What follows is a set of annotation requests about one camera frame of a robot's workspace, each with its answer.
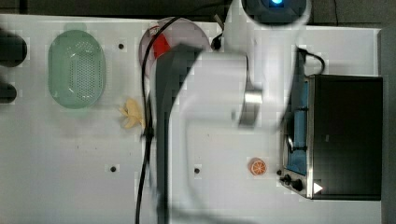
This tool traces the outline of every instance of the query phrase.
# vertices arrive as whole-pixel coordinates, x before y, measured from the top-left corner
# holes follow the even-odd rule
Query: orange slice
[[[254,175],[263,175],[267,170],[267,166],[264,161],[259,158],[254,158],[249,163],[249,170]]]

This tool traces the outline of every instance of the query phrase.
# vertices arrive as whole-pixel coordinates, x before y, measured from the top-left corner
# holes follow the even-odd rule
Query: white table
[[[47,87],[50,43],[70,21],[84,22],[106,55],[105,92],[96,105],[79,111],[59,106]],[[0,26],[22,36],[29,50],[22,65],[0,68],[1,78],[14,84],[19,93],[14,104],[0,105],[0,223],[134,222],[134,199],[142,161],[140,130],[121,128],[118,107],[127,97],[141,97],[140,66],[136,56],[140,37],[148,23],[143,20],[0,15]],[[210,37],[219,33],[215,23],[199,25]],[[312,52],[321,53],[332,74],[376,76],[376,33],[377,30],[370,29],[308,27],[300,43]],[[125,48],[118,49],[119,43]],[[203,158],[227,156],[233,161],[240,157],[266,157],[270,172],[279,165],[276,139],[271,136],[219,130],[213,125],[197,125],[189,132],[196,140],[190,143],[194,148],[206,148],[200,152]],[[255,145],[245,146],[247,139]],[[242,151],[241,147],[250,150]],[[111,165],[118,165],[119,171],[109,172]],[[244,172],[240,170],[236,174],[242,174],[249,181]],[[205,176],[203,168],[202,180],[210,178]],[[246,200],[253,194],[245,199],[242,195],[233,200],[224,198],[224,202],[229,203],[225,207],[248,206],[247,213],[233,214],[260,223],[293,220],[302,224],[375,224],[381,220],[380,202],[311,202],[280,186],[271,188],[274,190],[271,192],[277,194],[262,192],[269,198],[256,197],[251,203]],[[156,215],[150,209],[148,193],[145,189],[141,223],[151,224],[156,222]],[[228,216],[232,210],[223,212]]]

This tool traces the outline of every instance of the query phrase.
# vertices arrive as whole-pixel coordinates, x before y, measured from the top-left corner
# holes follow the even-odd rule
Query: green colander
[[[60,105],[79,109],[93,105],[105,88],[105,55],[89,34],[71,30],[49,48],[49,92]]]

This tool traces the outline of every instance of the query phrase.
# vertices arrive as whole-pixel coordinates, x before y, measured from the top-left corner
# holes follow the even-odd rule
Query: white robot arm
[[[234,0],[224,52],[180,45],[153,65],[159,223],[167,223],[173,209],[203,208],[190,186],[186,145],[192,120],[276,131],[290,100],[295,41],[310,9],[309,0]]]

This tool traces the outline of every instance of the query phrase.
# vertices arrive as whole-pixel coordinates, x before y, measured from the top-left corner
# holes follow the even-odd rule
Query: crumpled paper
[[[130,129],[134,127],[137,123],[140,123],[140,125],[142,125],[143,128],[146,126],[142,116],[142,111],[136,100],[132,98],[128,98],[128,100],[125,103],[125,106],[120,107],[120,112],[123,116],[126,117],[126,120],[123,122],[124,123],[123,127],[125,129]]]

